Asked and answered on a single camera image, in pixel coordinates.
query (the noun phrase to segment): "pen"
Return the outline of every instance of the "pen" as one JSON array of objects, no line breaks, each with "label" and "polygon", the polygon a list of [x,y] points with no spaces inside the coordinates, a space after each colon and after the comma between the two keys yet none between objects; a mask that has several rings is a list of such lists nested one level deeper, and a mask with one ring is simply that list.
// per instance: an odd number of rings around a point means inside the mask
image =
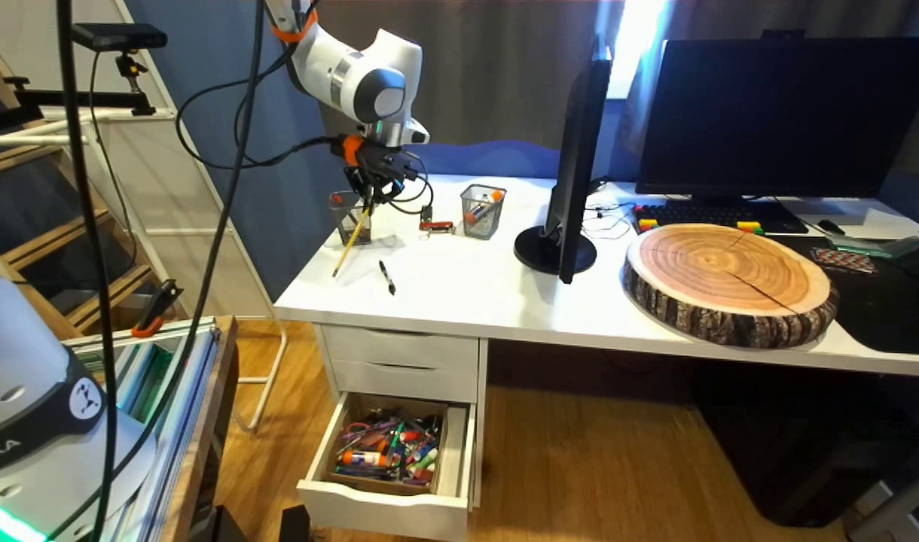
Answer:
[{"label": "pen", "polygon": [[395,296],[397,289],[395,289],[395,281],[392,281],[392,274],[388,274],[387,262],[383,262],[383,260],[377,260],[377,268],[380,268],[380,274],[388,281],[388,296]]}]

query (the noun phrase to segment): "green light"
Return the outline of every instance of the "green light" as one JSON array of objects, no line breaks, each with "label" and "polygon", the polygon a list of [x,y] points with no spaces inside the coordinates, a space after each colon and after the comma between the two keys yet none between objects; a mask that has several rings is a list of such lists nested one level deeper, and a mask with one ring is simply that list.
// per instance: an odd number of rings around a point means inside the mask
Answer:
[{"label": "green light", "polygon": [[5,510],[0,510],[0,542],[46,542],[41,534],[37,534],[31,523],[13,519]]}]

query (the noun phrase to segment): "white desk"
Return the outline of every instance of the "white desk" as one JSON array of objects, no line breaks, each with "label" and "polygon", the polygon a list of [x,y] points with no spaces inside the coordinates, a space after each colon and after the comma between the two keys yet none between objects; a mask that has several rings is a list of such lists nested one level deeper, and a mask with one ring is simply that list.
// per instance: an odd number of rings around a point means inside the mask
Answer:
[{"label": "white desk", "polygon": [[[490,241],[418,232],[415,217],[380,208],[371,244],[354,250],[342,274],[342,241],[332,235],[308,268],[277,299],[281,319],[308,319],[319,330],[336,396],[351,390],[457,399],[469,407],[467,454],[457,493],[414,500],[374,498],[323,482],[327,444],[299,485],[311,519],[323,528],[404,534],[421,538],[460,538],[464,510],[476,505],[487,341],[527,341],[593,346],[717,361],[757,361],[790,368],[836,368],[919,376],[919,356],[875,351],[857,343],[838,322],[809,346],[735,349],[686,337],[621,289],[621,265],[634,228],[607,217],[589,223],[598,244],[590,271],[567,286],[516,260],[516,235],[542,223],[553,181],[522,176],[433,176],[437,220],[460,223],[467,182],[506,187],[501,228]],[[804,220],[836,217],[847,235],[904,239],[917,223],[868,200],[790,200]],[[392,296],[377,262],[388,265]]]},{"label": "white desk", "polygon": [[[332,235],[303,276],[277,299],[277,317],[317,326],[919,376],[919,356],[875,351],[857,343],[838,322],[816,343],[796,349],[732,349],[658,322],[621,289],[623,250],[637,239],[623,225],[608,232],[589,225],[589,239],[598,244],[598,262],[590,271],[576,274],[571,286],[553,274],[538,274],[516,260],[512,244],[525,225],[542,220],[549,181],[433,176],[437,217],[457,223],[457,191],[467,181],[487,181],[510,189],[501,228],[490,241],[424,235],[415,217],[380,208],[371,235],[374,244],[360,246],[344,271],[332,276],[342,256],[342,241]],[[793,212],[801,212],[809,220],[836,212],[847,235],[864,232],[864,239],[904,239],[919,228],[884,206],[851,198],[836,206],[793,200]],[[388,296],[377,260],[388,265],[397,296]]]}]

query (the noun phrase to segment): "cable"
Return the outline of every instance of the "cable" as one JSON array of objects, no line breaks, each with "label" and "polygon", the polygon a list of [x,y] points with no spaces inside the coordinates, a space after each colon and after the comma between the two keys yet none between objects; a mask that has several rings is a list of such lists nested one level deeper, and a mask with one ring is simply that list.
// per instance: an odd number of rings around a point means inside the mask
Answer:
[{"label": "cable", "polygon": [[[308,25],[308,19],[311,19],[311,12],[317,10],[317,2],[319,2],[319,0],[315,0],[315,2],[308,5],[308,12],[303,15],[303,25],[299,25],[299,28]],[[261,82],[266,82],[271,73],[277,73],[281,67],[290,67],[290,78],[292,78],[292,85],[299,85],[299,82],[296,82],[296,73],[292,73],[292,63],[286,63],[286,61],[296,55],[296,48],[299,48],[299,44],[283,44],[283,52],[273,57],[273,63],[256,75],[256,85],[261,85]],[[235,82],[223,82],[223,85],[201,88],[201,90],[191,92],[191,98],[180,102],[180,107],[179,107],[179,117],[174,117],[179,141],[180,141],[180,147],[184,147],[193,160],[200,160],[201,165],[210,165],[210,169],[231,169],[231,165],[227,165],[227,161],[210,161],[210,160],[206,160],[201,153],[193,150],[193,144],[191,144],[187,136],[184,136],[187,107],[191,107],[196,98],[208,96],[208,92],[230,90],[230,88],[237,88],[237,85],[248,85],[248,78],[235,78]],[[235,130],[231,130],[231,131],[235,131],[235,144],[242,144],[242,112],[243,112],[243,98],[242,98],[237,107],[235,107],[235,124],[231,124],[231,126],[235,126]],[[311,147],[311,144],[317,144],[317,141],[308,137],[308,141],[292,144],[290,150],[283,150],[283,153],[277,153],[277,157],[269,157],[269,160],[253,160],[250,153],[243,153],[243,157],[248,157],[248,165],[243,165],[243,169],[277,165],[277,161],[286,160],[290,153],[299,153],[299,150],[304,150],[304,147]]]},{"label": "cable", "polygon": [[[392,198],[388,206],[392,206],[397,214],[418,214],[418,217],[421,217],[424,208],[433,208],[433,182],[429,181],[429,169],[424,169],[424,160],[421,160],[418,153],[414,153],[414,150],[400,150],[400,153],[406,153],[406,157],[415,161],[421,189],[418,189],[415,196],[406,196],[406,198]],[[415,198],[421,198],[424,191],[429,191],[429,200],[424,200],[418,212],[400,208],[400,200],[415,200]]]},{"label": "cable", "polygon": [[131,206],[122,191],[122,176],[118,176],[118,169],[115,161],[110,160],[110,150],[107,150],[107,141],[103,141],[103,130],[99,130],[99,120],[97,120],[97,102],[95,102],[95,92],[97,92],[97,69],[99,69],[99,52],[95,55],[95,67],[91,67],[91,124],[95,124],[95,136],[97,136],[97,147],[103,153],[103,161],[107,161],[107,175],[110,175],[110,182],[115,187],[115,196],[118,196],[118,206],[122,206],[122,214],[124,214],[124,225],[126,225],[126,239],[131,239],[131,262],[136,262],[136,235],[133,235],[133,223],[131,223]]},{"label": "cable", "polygon": [[84,214],[89,241],[95,246],[95,274],[97,274],[97,299],[99,299],[99,330],[103,330],[103,371],[107,371],[107,449],[103,449],[103,477],[99,477],[99,500],[97,500],[97,523],[95,534],[103,534],[107,510],[112,500],[115,480],[115,454],[118,454],[118,376],[115,376],[115,335],[112,335],[112,309],[110,309],[110,274],[99,246],[99,228],[91,198],[83,124],[77,104],[77,61],[72,61],[72,0],[57,0],[57,44],[60,44],[60,78],[64,78],[64,102],[67,102],[67,130],[71,130],[71,157],[79,206]]},{"label": "cable", "polygon": [[[126,452],[126,456],[115,466],[112,477],[124,472],[131,466],[131,459],[136,456],[136,452],[149,443],[149,437],[155,434],[155,426],[162,422],[162,411],[169,408],[174,390],[179,390],[179,382],[187,371],[187,358],[193,351],[193,343],[196,343],[196,328],[200,328],[200,319],[201,319],[201,309],[206,309],[206,302],[208,302],[208,291],[210,291],[210,281],[214,281],[214,268],[217,268],[217,256],[221,256],[221,241],[223,241],[223,232],[227,232],[227,223],[230,223],[230,208],[231,208],[231,198],[237,191],[237,182],[242,182],[242,171],[243,171],[243,153],[248,153],[248,137],[250,137],[250,120],[253,120],[253,96],[256,96],[256,75],[259,75],[259,41],[261,41],[261,10],[256,10],[259,19],[256,19],[256,32],[253,32],[253,63],[250,63],[250,88],[248,88],[248,115],[243,115],[243,131],[242,131],[242,141],[237,144],[237,153],[235,153],[235,169],[231,169],[231,181],[230,181],[230,189],[227,189],[227,206],[221,212],[221,220],[217,220],[217,232],[214,232],[214,241],[210,241],[210,253],[208,253],[208,262],[206,262],[206,276],[201,276],[201,289],[200,289],[200,299],[196,299],[196,308],[193,308],[193,317],[191,317],[191,328],[187,328],[187,341],[184,341],[184,349],[180,349],[180,358],[179,358],[179,368],[171,374],[171,379],[166,382],[162,387],[162,396],[158,402],[158,408],[150,411],[150,417],[145,422],[145,431],[138,434],[138,440],[133,443],[133,449]],[[51,538],[57,538],[60,534],[67,534],[67,528],[72,528],[84,512],[89,505],[97,500],[99,493],[91,493],[56,534]]]}]

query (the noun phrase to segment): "desk drawer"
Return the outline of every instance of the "desk drawer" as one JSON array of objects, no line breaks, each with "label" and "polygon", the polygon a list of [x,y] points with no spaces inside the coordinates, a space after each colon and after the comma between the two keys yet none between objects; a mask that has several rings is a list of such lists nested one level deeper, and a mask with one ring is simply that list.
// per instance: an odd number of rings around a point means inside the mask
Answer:
[{"label": "desk drawer", "polygon": [[478,341],[323,326],[339,390],[476,402]]},{"label": "desk drawer", "polygon": [[342,394],[327,440],[315,454],[311,472],[299,482],[303,503],[315,528],[369,531],[414,538],[464,538],[474,503],[476,411],[464,402],[433,402],[443,408],[437,482],[429,493],[354,487],[339,482],[339,434],[351,411],[364,402],[400,407],[395,396]]}]

